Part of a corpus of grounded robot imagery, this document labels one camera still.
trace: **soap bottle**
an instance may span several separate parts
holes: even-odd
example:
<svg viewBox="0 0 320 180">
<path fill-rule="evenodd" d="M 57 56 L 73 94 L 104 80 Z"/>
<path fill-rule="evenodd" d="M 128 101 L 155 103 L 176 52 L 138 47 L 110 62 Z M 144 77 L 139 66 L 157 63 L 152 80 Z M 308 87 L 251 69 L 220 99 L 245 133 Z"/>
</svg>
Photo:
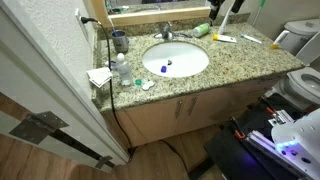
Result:
<svg viewBox="0 0 320 180">
<path fill-rule="evenodd" d="M 209 23 L 201 24 L 193 29 L 193 36 L 200 37 L 210 31 Z"/>
<path fill-rule="evenodd" d="M 117 62 L 117 70 L 120 74 L 121 84 L 124 86 L 128 86 L 132 83 L 132 71 L 125 60 L 124 55 L 122 53 L 118 54 L 118 62 Z"/>
</svg>

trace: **wooden floor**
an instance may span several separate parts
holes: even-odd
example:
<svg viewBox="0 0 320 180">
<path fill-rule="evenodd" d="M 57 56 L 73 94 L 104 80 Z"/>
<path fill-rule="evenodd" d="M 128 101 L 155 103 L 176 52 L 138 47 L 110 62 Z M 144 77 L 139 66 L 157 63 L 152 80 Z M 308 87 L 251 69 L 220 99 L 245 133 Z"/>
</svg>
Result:
<svg viewBox="0 0 320 180">
<path fill-rule="evenodd" d="M 25 111 L 10 99 L 1 96 L 0 110 L 21 118 Z M 212 126 L 166 139 L 182 155 L 188 171 L 206 158 L 203 144 L 219 132 Z M 0 180 L 155 180 L 188 179 L 181 159 L 161 141 L 139 147 L 131 163 L 117 166 L 111 173 L 78 164 L 75 161 L 44 151 L 0 134 Z M 201 179 L 223 179 L 213 167 Z"/>
</svg>

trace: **outlet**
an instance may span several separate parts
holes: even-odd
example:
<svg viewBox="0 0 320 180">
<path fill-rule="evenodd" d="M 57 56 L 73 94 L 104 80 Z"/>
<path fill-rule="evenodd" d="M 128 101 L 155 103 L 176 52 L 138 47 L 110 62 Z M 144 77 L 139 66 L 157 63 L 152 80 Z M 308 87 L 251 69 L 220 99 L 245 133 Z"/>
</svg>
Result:
<svg viewBox="0 0 320 180">
<path fill-rule="evenodd" d="M 86 37 L 86 39 L 88 40 L 88 31 L 86 29 L 86 27 L 84 27 L 84 24 L 81 22 L 80 18 L 81 18 L 81 14 L 80 14 L 80 10 L 79 8 L 76 9 L 74 15 L 76 16 L 76 19 L 79 23 L 79 26 L 84 34 L 84 36 Z"/>
</svg>

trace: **mirror frame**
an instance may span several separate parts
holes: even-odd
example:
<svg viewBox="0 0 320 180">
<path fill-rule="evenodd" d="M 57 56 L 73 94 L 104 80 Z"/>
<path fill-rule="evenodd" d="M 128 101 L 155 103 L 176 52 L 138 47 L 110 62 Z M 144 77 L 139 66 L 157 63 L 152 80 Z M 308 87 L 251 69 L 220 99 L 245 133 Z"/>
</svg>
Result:
<svg viewBox="0 0 320 180">
<path fill-rule="evenodd" d="M 93 0 L 92 6 L 95 11 L 97 20 L 100 21 L 104 27 L 111 27 L 111 24 L 107 21 L 108 14 L 106 13 L 107 10 L 104 5 L 104 0 Z M 148 13 L 143 12 L 117 14 L 112 15 L 112 22 L 114 26 L 119 27 L 174 20 L 195 19 L 209 17 L 210 10 L 210 7 L 204 6 L 197 8 L 172 9 Z"/>
</svg>

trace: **power cord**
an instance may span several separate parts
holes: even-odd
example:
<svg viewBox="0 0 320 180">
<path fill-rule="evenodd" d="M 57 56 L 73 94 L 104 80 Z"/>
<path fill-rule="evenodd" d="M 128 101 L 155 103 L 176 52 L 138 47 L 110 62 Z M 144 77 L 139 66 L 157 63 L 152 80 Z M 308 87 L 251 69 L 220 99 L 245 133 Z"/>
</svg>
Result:
<svg viewBox="0 0 320 180">
<path fill-rule="evenodd" d="M 165 141 L 165 140 L 160 140 L 160 141 L 162 141 L 163 143 L 165 143 L 165 144 L 170 148 L 170 150 L 171 150 L 172 152 L 176 153 L 176 154 L 180 157 L 180 159 L 181 159 L 181 161 L 182 161 L 182 163 L 183 163 L 183 166 L 184 166 L 184 168 L 186 169 L 186 171 L 187 171 L 187 173 L 188 173 L 187 165 L 186 165 L 186 163 L 184 162 L 181 154 L 179 154 L 179 152 L 176 150 L 176 148 L 174 148 L 171 144 L 169 144 L 169 143 L 168 143 L 167 141 Z"/>
<path fill-rule="evenodd" d="M 96 23 L 100 26 L 100 28 L 103 30 L 103 33 L 104 33 L 104 35 L 105 35 L 105 37 L 106 37 L 106 39 L 107 39 L 107 46 L 108 46 L 108 63 L 109 63 L 108 66 L 109 66 L 109 69 L 111 70 L 111 57 L 110 57 L 110 56 L 111 56 L 111 52 L 110 52 L 109 36 L 108 36 L 108 34 L 106 33 L 104 27 L 102 26 L 102 24 L 101 24 L 98 20 L 96 20 L 96 19 L 94 19 L 94 18 L 80 17 L 80 20 L 81 20 L 81 22 L 82 22 L 83 24 L 86 24 L 86 23 L 88 23 L 88 22 L 96 22 Z M 115 107 L 114 107 L 112 79 L 110 79 L 109 85 L 110 85 L 110 88 L 109 88 L 109 89 L 110 89 L 110 97 L 111 97 L 111 98 L 110 98 L 110 99 L 111 99 L 111 109 L 112 109 L 112 113 L 113 113 L 114 119 L 116 120 L 116 123 L 117 123 L 117 125 L 119 126 L 119 128 L 121 129 L 121 131 L 123 132 L 123 134 L 126 136 L 128 142 L 129 142 L 129 145 L 130 145 L 130 148 L 128 148 L 128 153 L 129 153 L 129 155 L 130 155 L 130 158 L 129 158 L 128 163 L 130 163 L 130 162 L 132 161 L 134 152 L 135 152 L 135 150 L 137 149 L 137 147 L 134 147 L 134 148 L 132 147 L 132 143 L 131 143 L 131 140 L 130 140 L 128 134 L 127 134 L 126 131 L 122 128 L 121 124 L 119 123 L 119 119 L 117 118 L 116 110 L 115 110 Z"/>
</svg>

